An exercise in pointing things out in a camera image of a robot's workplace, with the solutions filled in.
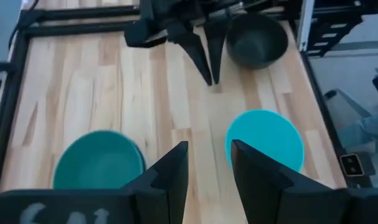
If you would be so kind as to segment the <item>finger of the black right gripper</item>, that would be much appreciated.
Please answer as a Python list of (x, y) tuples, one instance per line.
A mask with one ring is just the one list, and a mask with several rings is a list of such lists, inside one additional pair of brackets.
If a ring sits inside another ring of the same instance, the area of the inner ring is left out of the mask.
[(208, 86), (211, 86), (211, 72), (207, 64), (206, 53), (202, 46), (201, 38), (190, 29), (187, 30), (184, 26), (169, 26), (168, 41), (178, 44), (184, 49), (194, 62), (204, 81)]
[(204, 24), (212, 78), (216, 85), (220, 81), (220, 65), (228, 24), (228, 19), (210, 21)]

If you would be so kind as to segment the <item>dark teal bowl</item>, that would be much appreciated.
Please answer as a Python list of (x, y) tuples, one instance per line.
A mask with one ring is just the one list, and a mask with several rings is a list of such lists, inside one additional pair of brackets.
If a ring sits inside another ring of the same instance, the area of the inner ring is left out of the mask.
[(146, 170), (138, 146), (116, 131), (98, 130), (75, 140), (54, 171), (54, 189), (119, 189)]

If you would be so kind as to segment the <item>power outlet box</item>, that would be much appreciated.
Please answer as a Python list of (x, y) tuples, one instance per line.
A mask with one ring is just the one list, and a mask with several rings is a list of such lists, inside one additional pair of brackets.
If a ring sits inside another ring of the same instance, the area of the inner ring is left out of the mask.
[(348, 177), (359, 177), (365, 174), (358, 154), (345, 154), (339, 157), (344, 174)]

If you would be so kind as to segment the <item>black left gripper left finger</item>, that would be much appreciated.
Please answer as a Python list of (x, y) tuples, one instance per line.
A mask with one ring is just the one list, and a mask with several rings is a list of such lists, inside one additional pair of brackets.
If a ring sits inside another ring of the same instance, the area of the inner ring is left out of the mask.
[(187, 197), (189, 143), (181, 141), (122, 190), (133, 224), (182, 224)]

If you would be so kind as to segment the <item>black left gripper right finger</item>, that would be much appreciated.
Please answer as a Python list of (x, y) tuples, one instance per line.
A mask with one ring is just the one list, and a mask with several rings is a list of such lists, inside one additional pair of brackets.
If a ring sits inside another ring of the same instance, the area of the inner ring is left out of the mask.
[(345, 190), (333, 190), (241, 140), (231, 144), (234, 179), (249, 224), (341, 224)]

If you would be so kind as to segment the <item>black metal rack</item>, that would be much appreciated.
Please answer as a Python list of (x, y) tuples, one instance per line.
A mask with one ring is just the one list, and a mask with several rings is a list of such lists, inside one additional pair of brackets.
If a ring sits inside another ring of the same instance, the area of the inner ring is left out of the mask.
[(323, 57), (362, 22), (361, 15), (353, 12), (314, 14), (313, 19), (306, 50), (309, 57)]

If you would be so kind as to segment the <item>black aluminium rig frame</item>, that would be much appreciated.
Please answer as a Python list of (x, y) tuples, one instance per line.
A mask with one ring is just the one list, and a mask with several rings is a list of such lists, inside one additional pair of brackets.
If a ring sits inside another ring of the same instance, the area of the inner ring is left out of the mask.
[(224, 139), (229, 124), (249, 109), (281, 113), (305, 144), (302, 174), (329, 187), (370, 187), (348, 177), (343, 153), (308, 59), (290, 44), (269, 68), (239, 68), (222, 56), (221, 81), (208, 86), (175, 44), (127, 47), (120, 22), (93, 33), (17, 38), (15, 71), (0, 95), (0, 192), (52, 185), (64, 150), (98, 129), (120, 131), (142, 150), (147, 165), (174, 143), (192, 148), (191, 196), (216, 201), (235, 193)]

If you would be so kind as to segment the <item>turquoise bowl with sticker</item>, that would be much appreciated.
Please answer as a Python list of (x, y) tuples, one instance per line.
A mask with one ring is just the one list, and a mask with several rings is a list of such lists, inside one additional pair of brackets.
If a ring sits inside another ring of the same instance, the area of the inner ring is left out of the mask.
[(305, 146), (292, 122), (271, 110), (249, 110), (237, 116), (227, 129), (225, 155), (232, 165), (231, 144), (238, 139), (299, 172), (305, 161)]

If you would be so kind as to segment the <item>black bowl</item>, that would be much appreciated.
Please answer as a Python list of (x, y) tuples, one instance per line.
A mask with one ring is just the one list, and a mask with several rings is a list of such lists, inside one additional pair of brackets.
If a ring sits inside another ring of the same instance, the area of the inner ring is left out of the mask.
[(246, 68), (267, 68), (286, 52), (289, 41), (280, 23), (257, 13), (233, 18), (225, 36), (227, 53), (238, 65)]

